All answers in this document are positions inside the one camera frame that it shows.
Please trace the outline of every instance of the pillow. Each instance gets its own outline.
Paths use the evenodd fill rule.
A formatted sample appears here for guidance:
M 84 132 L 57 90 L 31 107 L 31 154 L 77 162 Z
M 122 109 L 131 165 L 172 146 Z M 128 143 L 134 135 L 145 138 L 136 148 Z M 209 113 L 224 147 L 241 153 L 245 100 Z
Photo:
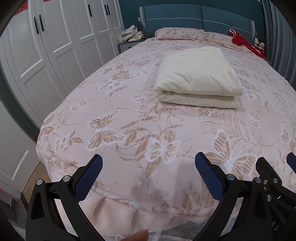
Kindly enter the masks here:
M 161 28 L 155 32 L 155 40 L 205 40 L 203 29 L 195 28 Z
M 230 47 L 233 49 L 237 49 L 243 51 L 245 53 L 251 53 L 252 51 L 249 50 L 246 46 L 238 46 L 232 42 L 232 37 L 224 34 L 214 33 L 214 32 L 205 32 L 205 41 L 207 43 L 215 43 L 218 45 L 222 45 L 225 47 Z

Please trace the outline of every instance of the white wardrobe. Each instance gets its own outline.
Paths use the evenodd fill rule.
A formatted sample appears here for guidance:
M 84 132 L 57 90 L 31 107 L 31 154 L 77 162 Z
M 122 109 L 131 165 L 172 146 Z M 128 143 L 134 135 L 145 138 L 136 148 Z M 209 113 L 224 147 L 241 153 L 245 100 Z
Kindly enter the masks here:
M 0 41 L 9 86 L 40 127 L 84 79 L 119 54 L 118 0 L 29 0 Z

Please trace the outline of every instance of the human hand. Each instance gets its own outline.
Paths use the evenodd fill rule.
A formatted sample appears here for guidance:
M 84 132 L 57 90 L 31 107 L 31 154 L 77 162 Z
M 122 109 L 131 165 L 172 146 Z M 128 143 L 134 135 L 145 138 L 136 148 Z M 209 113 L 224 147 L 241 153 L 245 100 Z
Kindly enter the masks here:
M 149 238 L 148 229 L 144 229 L 132 234 L 129 237 L 122 239 L 121 241 L 147 241 L 148 238 Z

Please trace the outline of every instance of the cabinet handle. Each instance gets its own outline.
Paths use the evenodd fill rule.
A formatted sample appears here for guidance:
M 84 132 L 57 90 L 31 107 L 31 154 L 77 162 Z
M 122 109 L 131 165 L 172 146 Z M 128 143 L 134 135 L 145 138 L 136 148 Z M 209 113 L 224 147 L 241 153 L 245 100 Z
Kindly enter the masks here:
M 41 14 L 39 14 L 39 19 L 40 19 L 40 24 L 41 24 L 42 32 L 44 32 L 44 27 L 43 27 L 43 23 L 42 23 Z
M 34 17 L 34 22 L 35 22 L 36 32 L 37 32 L 37 34 L 39 34 L 39 30 L 38 30 L 38 26 L 37 26 L 37 22 L 36 22 L 36 17 Z
M 108 9 L 108 13 L 109 13 L 109 15 L 110 15 L 110 11 L 109 11 L 109 5 L 107 4 L 107 9 Z
M 107 7 L 106 7 L 106 4 L 105 4 L 104 6 L 105 6 L 105 10 L 106 10 L 106 15 L 108 16 L 108 12 L 107 12 Z
M 92 14 L 91 14 L 91 6 L 90 5 L 88 5 L 89 6 L 89 15 L 92 17 Z

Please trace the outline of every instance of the blue upholstered headboard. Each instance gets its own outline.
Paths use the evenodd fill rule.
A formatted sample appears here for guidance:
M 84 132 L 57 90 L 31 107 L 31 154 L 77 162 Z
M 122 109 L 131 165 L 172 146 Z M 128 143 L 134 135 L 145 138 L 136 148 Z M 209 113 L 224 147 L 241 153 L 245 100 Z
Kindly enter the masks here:
M 254 21 L 225 10 L 194 4 L 160 4 L 140 7 L 141 24 L 146 38 L 164 27 L 197 28 L 228 35 L 239 32 L 249 43 L 255 39 Z

